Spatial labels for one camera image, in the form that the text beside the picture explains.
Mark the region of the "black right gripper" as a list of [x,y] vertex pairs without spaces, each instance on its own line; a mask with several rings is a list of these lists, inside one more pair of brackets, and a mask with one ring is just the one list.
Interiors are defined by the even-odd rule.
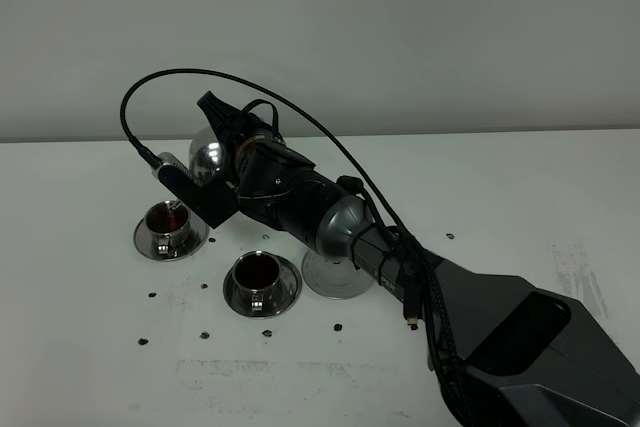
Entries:
[[198,101],[222,151],[219,194],[224,197],[274,197],[285,168],[284,140],[268,126],[238,127],[240,110],[212,92]]

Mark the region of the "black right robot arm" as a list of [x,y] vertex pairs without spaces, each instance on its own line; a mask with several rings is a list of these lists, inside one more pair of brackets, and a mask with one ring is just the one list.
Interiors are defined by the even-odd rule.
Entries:
[[199,107],[244,215],[349,260],[423,328],[441,395],[465,426],[635,426],[639,376],[585,306],[512,275],[479,274],[386,225],[361,181],[331,181],[252,106]]

